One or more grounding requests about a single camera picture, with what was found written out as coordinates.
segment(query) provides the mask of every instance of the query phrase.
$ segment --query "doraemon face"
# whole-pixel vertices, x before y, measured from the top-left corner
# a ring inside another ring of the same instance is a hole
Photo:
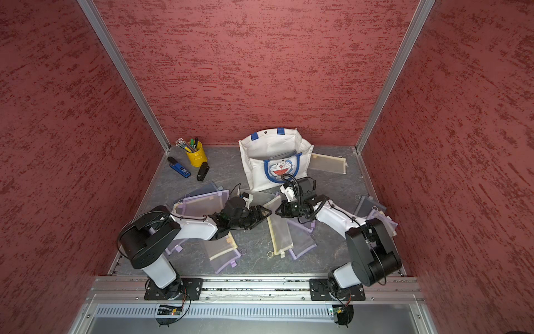
[[[278,179],[281,179],[281,175],[285,173],[291,173],[293,171],[293,164],[290,160],[282,160],[276,162],[269,167],[269,173]]]

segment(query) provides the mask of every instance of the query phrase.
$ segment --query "pen holder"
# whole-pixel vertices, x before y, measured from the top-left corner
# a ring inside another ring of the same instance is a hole
[[[187,157],[189,158],[189,161],[193,167],[200,167],[203,162],[208,162],[208,157],[206,157],[206,154],[204,153],[201,142],[198,142],[197,150],[197,152],[193,153],[185,151],[185,154],[187,154]]]

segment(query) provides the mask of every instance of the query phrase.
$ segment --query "white tote bag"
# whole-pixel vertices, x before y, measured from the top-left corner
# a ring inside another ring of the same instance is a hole
[[[261,191],[280,186],[285,173],[306,177],[313,145],[297,129],[277,128],[251,134],[239,141],[239,149],[249,188]],[[294,151],[290,157],[270,159]]]

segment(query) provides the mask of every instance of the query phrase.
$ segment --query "metal panel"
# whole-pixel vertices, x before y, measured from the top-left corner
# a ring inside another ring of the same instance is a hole
[[[367,122],[365,123],[362,135],[356,144],[356,151],[358,153],[362,152],[365,143],[369,139],[369,135],[371,134],[371,131],[373,130],[373,127],[380,116],[380,113],[382,112],[382,108],[386,104],[389,94],[391,93],[391,90],[393,89],[393,86],[395,85],[395,82],[402,71],[406,59],[410,55],[410,51],[412,51],[413,45],[415,44],[415,41],[421,32],[421,28],[425,24],[433,5],[434,0],[421,0],[415,9],[410,26],[408,26],[408,30],[406,31],[404,39],[400,44],[397,56],[391,65],[391,69],[389,70],[386,81],[384,82],[384,86],[378,95],[378,99],[376,99],[376,103],[371,110],[369,119],[367,119]]]
[[[426,308],[426,305],[410,305],[415,327],[419,331],[419,334],[437,334],[434,322],[427,312],[428,308],[423,309],[423,306]]]
[[[365,182],[365,188],[367,188],[367,193],[369,194],[369,196],[373,197],[376,201],[378,201],[378,197],[376,197],[376,192],[374,191],[373,182],[371,181],[371,177],[369,176],[367,167],[365,167],[362,154],[359,152],[356,153],[356,161],[358,162],[358,167],[360,168],[360,172],[362,173],[362,177]]]
[[[92,0],[77,0],[165,152],[170,143]]]
[[[310,278],[326,275],[253,275],[202,276],[205,282],[200,300],[193,303],[214,304],[325,304],[311,301]],[[160,304],[144,300],[146,276],[99,276],[87,300],[100,303]],[[425,303],[416,277],[388,276],[385,286],[364,287],[366,300],[352,304],[420,304]]]
[[[265,304],[192,304],[188,319],[237,319],[332,322],[332,304],[325,305],[265,305]],[[172,318],[181,315],[157,315],[158,304],[99,304],[94,317],[106,318]]]

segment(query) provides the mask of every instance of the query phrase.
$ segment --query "wire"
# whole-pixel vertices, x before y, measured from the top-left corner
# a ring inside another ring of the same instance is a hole
[[[291,183],[291,185],[293,186],[293,189],[295,190],[295,195],[297,197],[297,202],[299,203],[299,205],[302,204],[301,203],[300,186],[299,186],[299,182],[296,179],[296,177],[291,175],[291,174],[287,174],[286,173],[286,174],[282,174],[281,178],[282,178],[282,180]]]
[[[300,221],[300,217],[297,217],[297,220],[299,221],[300,224],[303,224],[303,225],[304,225],[304,224],[306,224],[306,223],[309,223],[309,222],[311,222],[311,221],[314,221],[315,219],[307,220],[307,221],[305,221],[305,222],[303,222],[303,223]]]
[[[232,189],[232,191],[230,191],[230,193],[228,194],[228,196],[230,197],[230,195],[232,195],[233,191],[237,188],[237,186],[241,186],[241,182],[239,182],[238,184],[235,185],[234,189]]]
[[[308,217],[308,219],[314,219],[315,216],[319,213],[319,211],[321,211],[321,209],[323,208],[323,206],[325,206],[326,204],[326,199],[323,199],[323,201],[321,202],[321,204],[319,204],[319,206],[317,207],[317,209]]]
[[[345,312],[345,308],[347,307],[341,300],[339,300],[338,297],[336,297],[333,293],[330,293],[337,301],[341,304],[341,308],[343,309],[343,312]]]
[[[141,218],[142,216],[144,215],[147,215],[149,213],[166,213],[168,215],[171,215],[173,217],[176,217],[176,218],[180,218],[180,220],[182,220],[184,217],[183,216],[177,216],[175,214],[172,214],[170,212],[166,212],[166,211],[148,211],[148,212],[145,212],[145,213],[142,213],[140,215],[138,215],[137,217],[135,217],[134,219],[130,220],[126,225],[124,225],[124,227],[121,229],[121,232],[119,233],[119,236],[117,237],[117,242],[116,242],[116,246],[117,246],[117,250],[119,251],[119,253],[121,253],[122,256],[124,256],[125,258],[128,259],[128,257],[126,256],[126,254],[124,254],[122,251],[121,251],[121,248],[119,247],[119,242],[122,238],[122,236],[124,234],[126,234],[126,232],[128,232],[132,227],[134,227],[135,225],[133,225],[132,223],[136,220],[138,220],[139,218]],[[203,219],[197,219],[197,218],[187,218],[187,219],[191,219],[191,220],[198,220],[198,221],[206,221],[208,217],[206,215],[204,215],[204,218]],[[151,221],[150,224],[148,224],[147,226],[150,226],[150,225],[153,225],[155,223],[158,223],[159,221],[161,221],[162,219],[157,219],[157,220],[154,220],[154,221]],[[126,229],[125,231],[123,231],[128,225],[132,224],[128,229]]]
[[[145,282],[145,289],[146,289],[146,285],[147,285],[147,283],[148,283],[150,280],[151,280],[151,279],[149,278],[149,279]],[[187,306],[187,310],[181,315],[181,317],[179,317],[178,319],[172,320],[172,321],[170,321],[170,322],[169,322],[169,320],[167,319],[167,320],[168,320],[167,322],[162,323],[162,322],[160,322],[160,321],[158,320],[158,318],[155,318],[155,319],[156,319],[156,322],[157,322],[160,326],[162,326],[162,325],[164,325],[164,326],[165,326],[165,325],[166,325],[166,326],[169,326],[170,324],[173,324],[173,323],[175,323],[175,322],[178,322],[180,319],[182,319],[182,318],[187,314],[187,312],[189,312],[189,309],[191,308],[191,296],[189,296],[189,295],[187,294],[187,289],[185,288],[185,285],[183,285],[183,283],[182,283],[182,287],[184,288],[184,291],[182,291],[182,294],[184,295],[184,297],[182,298],[182,311],[184,310],[184,305],[185,305],[185,300],[186,300],[186,298],[189,298],[189,305]]]

